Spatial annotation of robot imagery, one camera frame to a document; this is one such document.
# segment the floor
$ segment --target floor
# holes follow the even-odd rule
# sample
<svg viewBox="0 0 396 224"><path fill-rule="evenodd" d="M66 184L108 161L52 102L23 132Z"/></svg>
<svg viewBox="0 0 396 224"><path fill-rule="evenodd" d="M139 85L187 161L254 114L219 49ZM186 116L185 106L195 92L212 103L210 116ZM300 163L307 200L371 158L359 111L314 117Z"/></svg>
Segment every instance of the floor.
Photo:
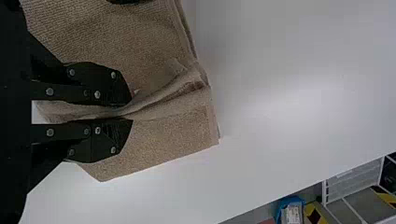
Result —
<svg viewBox="0 0 396 224"><path fill-rule="evenodd" d="M321 183L317 183L309 188L300 190L291 195L299 196L301 199L304 199L306 202L313 202L318 196L321 195ZM265 204L261 207L253 209L245 214L242 214L237 217L233 217L229 220L222 222L221 224L258 224L263 222L264 220L270 219L275 216L276 209L279 200L274 202Z"/></svg>

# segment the beige towel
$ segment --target beige towel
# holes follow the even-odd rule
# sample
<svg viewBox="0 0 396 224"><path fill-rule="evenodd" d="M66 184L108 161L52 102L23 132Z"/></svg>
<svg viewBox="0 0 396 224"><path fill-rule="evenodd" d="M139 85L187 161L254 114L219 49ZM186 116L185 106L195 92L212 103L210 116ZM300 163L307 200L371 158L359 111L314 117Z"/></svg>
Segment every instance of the beige towel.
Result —
<svg viewBox="0 0 396 224"><path fill-rule="evenodd" d="M81 164L100 181L149 168L219 141L205 71L178 0L21 0L28 28L63 63L120 70L140 92L123 108L37 102L50 122L125 117L135 123L120 155Z"/></svg>

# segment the folded towel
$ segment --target folded towel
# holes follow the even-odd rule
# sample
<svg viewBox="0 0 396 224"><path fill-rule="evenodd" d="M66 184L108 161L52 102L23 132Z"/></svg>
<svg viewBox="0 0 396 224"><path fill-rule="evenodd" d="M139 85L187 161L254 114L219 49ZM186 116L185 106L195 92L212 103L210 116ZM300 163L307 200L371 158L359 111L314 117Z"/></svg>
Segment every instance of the folded towel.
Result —
<svg viewBox="0 0 396 224"><path fill-rule="evenodd" d="M112 5L105 0L21 0L28 29L63 63L120 70L127 106L36 102L49 122L124 117L135 123L121 154L81 164L106 181L211 147L219 141L210 86L178 0Z"/></svg>

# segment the terry cloth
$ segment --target terry cloth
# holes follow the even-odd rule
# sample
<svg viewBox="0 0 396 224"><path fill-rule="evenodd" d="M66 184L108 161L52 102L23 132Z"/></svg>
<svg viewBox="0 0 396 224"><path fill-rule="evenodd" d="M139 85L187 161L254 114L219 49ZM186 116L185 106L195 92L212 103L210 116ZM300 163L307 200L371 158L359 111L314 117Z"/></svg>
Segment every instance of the terry cloth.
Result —
<svg viewBox="0 0 396 224"><path fill-rule="evenodd" d="M61 62L122 72L127 106L36 102L52 123L124 117L134 126L121 154L81 164L100 181L147 169L219 143L210 86L179 0L112 5L105 0L21 0L28 29Z"/></svg>

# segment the white table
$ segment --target white table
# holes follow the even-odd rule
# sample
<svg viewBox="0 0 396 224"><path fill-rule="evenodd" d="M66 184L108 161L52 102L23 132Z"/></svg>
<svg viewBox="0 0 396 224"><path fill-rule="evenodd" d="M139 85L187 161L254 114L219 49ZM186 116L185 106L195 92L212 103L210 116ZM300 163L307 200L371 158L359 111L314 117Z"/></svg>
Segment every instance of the white table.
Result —
<svg viewBox="0 0 396 224"><path fill-rule="evenodd" d="M64 163L21 223L217 223L395 150L395 1L183 3L220 145L102 184Z"/></svg>

